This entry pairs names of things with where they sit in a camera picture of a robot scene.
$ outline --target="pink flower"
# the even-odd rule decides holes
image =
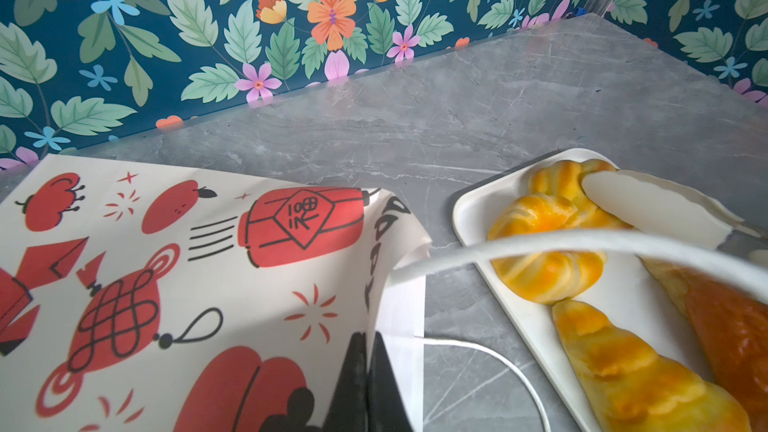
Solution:
[[[248,92],[248,97],[246,97],[248,103],[257,101],[259,95],[261,95],[262,99],[268,99],[272,97],[270,89],[276,89],[283,85],[278,79],[268,79],[267,77],[271,74],[272,66],[269,62],[264,62],[264,65],[259,67],[259,73],[256,73],[256,68],[254,66],[249,63],[244,63],[243,75],[248,77],[248,79],[240,79],[235,82],[235,88],[242,91],[250,90],[250,92]]]
[[[338,80],[350,74],[350,60],[340,50],[328,54],[326,60],[326,78]]]
[[[0,158],[0,168],[8,170],[9,168],[23,166],[24,164],[33,164],[40,160],[37,153],[26,147],[17,148],[16,157],[18,160],[15,160],[14,158]]]
[[[560,20],[563,15],[565,15],[569,5],[571,5],[571,0],[562,0],[560,4],[558,4],[558,8],[554,10],[554,14],[552,14],[551,19],[549,14],[537,15],[533,19],[530,16],[525,16],[521,28],[525,30],[530,29],[533,26],[541,26],[547,22],[556,22]]]
[[[734,92],[741,94],[745,99],[749,99],[752,102],[757,102],[768,109],[768,94],[759,90],[750,90],[752,87],[752,81],[749,79],[742,79],[734,84]]]
[[[389,49],[386,56],[390,59],[397,56],[395,57],[395,62],[402,62],[403,58],[412,59],[412,47],[415,47],[421,39],[421,37],[413,35],[413,24],[411,24],[406,29],[405,36],[400,35],[399,32],[392,34],[392,42],[395,43],[395,46]]]

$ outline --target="white tray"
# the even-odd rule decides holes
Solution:
[[[612,163],[588,149],[569,149],[467,192],[453,208],[453,228],[458,239],[465,246],[484,242],[491,224],[504,208],[516,198],[529,194],[528,179],[534,171],[558,160],[583,162],[590,158]],[[498,278],[490,262],[479,263],[477,267],[581,429],[601,432],[560,345],[551,308],[515,295]],[[634,332],[659,354],[685,364],[705,380],[712,381],[693,330],[635,256],[609,253],[603,276],[579,295],[578,300],[600,309],[611,322]]]

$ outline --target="pastry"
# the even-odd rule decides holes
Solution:
[[[616,168],[599,158],[584,162],[559,160],[533,174],[528,182],[528,190],[531,194],[542,193],[570,200],[584,216],[580,224],[582,228],[631,228],[626,222],[598,207],[581,188],[584,176],[603,170],[613,172]]]
[[[555,327],[604,432],[748,432],[723,388],[577,301],[552,309]]]
[[[584,215],[562,196],[533,194],[515,200],[496,219],[488,240],[550,232],[580,225]],[[544,252],[491,261],[496,274],[514,293],[540,304],[574,297],[603,273],[602,252]]]
[[[644,259],[693,325],[717,383],[743,406],[755,432],[768,432],[768,305],[668,262]]]

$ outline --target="floral wallpaper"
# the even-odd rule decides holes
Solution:
[[[545,24],[585,2],[0,0],[0,168]]]
[[[768,108],[768,0],[614,0],[606,17]]]

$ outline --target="gray marble countertop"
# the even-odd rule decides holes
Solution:
[[[422,220],[437,255],[458,246],[450,211],[463,189],[571,147],[698,188],[768,227],[768,111],[597,16],[79,154],[388,188]],[[0,181],[0,198],[22,175]],[[426,333],[510,358],[542,396],[552,430],[578,430],[474,267],[428,278]],[[424,381],[427,432],[541,429],[532,399],[494,358],[427,347]]]

